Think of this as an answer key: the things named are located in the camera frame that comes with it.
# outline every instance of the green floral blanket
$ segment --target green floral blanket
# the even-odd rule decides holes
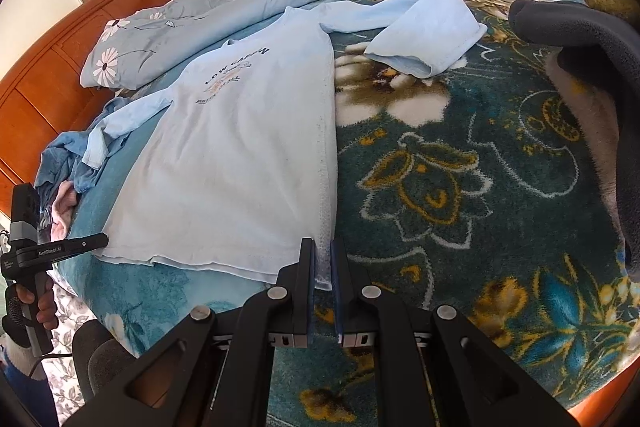
[[[427,81],[362,55],[378,30],[332,35],[336,235],[375,284],[456,306],[570,407],[635,359],[640,285],[550,49],[511,31],[514,0],[465,1],[488,35]],[[329,294],[315,314],[310,349],[276,352],[270,422],[377,425],[371,353],[337,348]]]

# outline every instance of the black cable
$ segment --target black cable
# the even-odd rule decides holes
[[[66,357],[72,357],[73,353],[49,353],[48,355],[42,355],[38,357],[38,361],[33,364],[27,378],[31,378],[33,373],[35,373],[36,368],[40,365],[40,363],[45,359],[66,359]]]

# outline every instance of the pink cloth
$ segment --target pink cloth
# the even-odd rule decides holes
[[[71,224],[71,214],[78,204],[78,194],[73,181],[65,181],[58,188],[58,195],[51,205],[51,240],[60,241],[66,237]]]
[[[616,203],[616,156],[618,154],[618,116],[611,95],[581,82],[558,65],[559,51],[546,60],[546,74],[556,86],[566,107],[580,124],[584,140],[591,151],[600,194],[609,211],[620,241],[624,241],[618,204]]]

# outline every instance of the metal screw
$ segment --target metal screw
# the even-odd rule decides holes
[[[370,284],[369,286],[364,286],[362,289],[362,296],[367,299],[377,299],[382,295],[382,290],[377,286],[373,286]]]
[[[449,306],[448,304],[440,306],[437,309],[436,313],[438,314],[438,317],[446,321],[451,321],[456,318],[456,315],[458,315],[456,309],[453,306]]]
[[[203,321],[209,318],[211,315],[211,309],[208,306],[199,305],[191,310],[189,315],[194,321]]]
[[[267,290],[267,296],[274,301],[279,301],[287,296],[287,289],[282,286],[274,286]]]

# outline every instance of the wooden headboard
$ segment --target wooden headboard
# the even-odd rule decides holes
[[[0,80],[0,210],[14,185],[33,182],[40,153],[59,133],[86,129],[114,92],[80,86],[104,25],[170,0],[90,0],[31,46]]]

